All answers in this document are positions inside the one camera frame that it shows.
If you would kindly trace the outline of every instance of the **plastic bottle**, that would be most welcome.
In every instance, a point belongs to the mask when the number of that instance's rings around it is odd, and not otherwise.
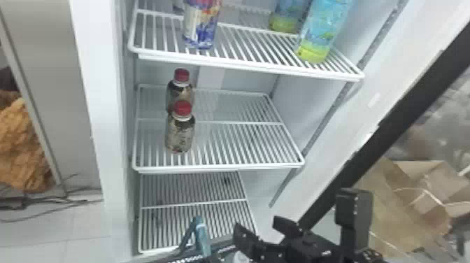
[[[176,69],[173,80],[166,86],[166,111],[171,113],[174,104],[179,100],[193,104],[193,96],[190,72],[186,69]]]
[[[279,0],[269,17],[269,28],[285,33],[297,33],[299,21],[311,0]]]
[[[295,53],[312,63],[325,60],[354,0],[315,0],[300,32]]]
[[[221,5],[222,0],[185,0],[183,40],[186,46],[212,48]]]
[[[188,101],[177,101],[166,121],[165,146],[172,152],[187,152],[192,145],[196,119]]]

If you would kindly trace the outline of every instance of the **white wire rack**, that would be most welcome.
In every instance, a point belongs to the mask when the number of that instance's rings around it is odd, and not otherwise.
[[[202,216],[211,239],[231,234],[236,222],[256,232],[236,172],[170,175],[155,179],[155,176],[141,178],[139,252],[173,250],[196,215]],[[162,205],[154,206],[158,200]]]
[[[335,48],[319,64],[299,59],[292,51],[297,36],[267,30],[262,26],[266,15],[257,15],[254,10],[261,12],[251,7],[230,7],[227,12],[238,16],[242,25],[220,22],[214,47],[203,51],[185,46],[181,38],[182,16],[155,11],[153,4],[145,0],[136,1],[128,48],[147,60],[350,82],[364,78],[364,73]],[[259,21],[253,22],[248,14],[254,14],[253,19]]]
[[[138,118],[165,120],[166,87],[141,85]],[[198,122],[280,122],[264,93],[194,89],[193,113]]]
[[[265,94],[194,89],[192,147],[164,146],[166,111],[161,86],[140,85],[133,168],[139,173],[280,169],[304,165],[298,147]]]
[[[162,13],[172,13],[173,8],[169,3],[160,0],[138,0],[137,8],[145,11],[157,11]],[[227,24],[238,24],[244,27],[254,27],[269,30],[270,10],[245,6],[228,1],[222,2],[219,22]]]
[[[141,180],[142,208],[245,200],[242,182],[235,172],[142,175]]]

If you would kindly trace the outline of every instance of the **glass door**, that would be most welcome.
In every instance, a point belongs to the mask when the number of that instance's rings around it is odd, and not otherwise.
[[[467,25],[312,205],[302,227],[339,243],[334,195],[355,187],[373,193],[369,246],[388,262],[470,262],[470,56],[461,56],[469,39]]]

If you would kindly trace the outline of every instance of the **cardboard box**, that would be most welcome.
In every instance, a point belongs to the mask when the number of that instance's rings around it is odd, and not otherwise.
[[[373,192],[371,247],[403,255],[447,234],[470,212],[470,182],[443,161],[392,162],[382,157],[356,184]]]

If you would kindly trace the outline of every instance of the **open refrigerator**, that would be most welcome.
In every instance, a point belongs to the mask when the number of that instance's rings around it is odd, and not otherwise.
[[[470,19],[466,1],[357,1],[327,60],[269,31],[274,0],[225,0],[215,47],[187,49],[171,1],[70,0],[116,262],[175,248],[194,215],[279,242]],[[165,86],[186,68],[196,137],[163,146]]]

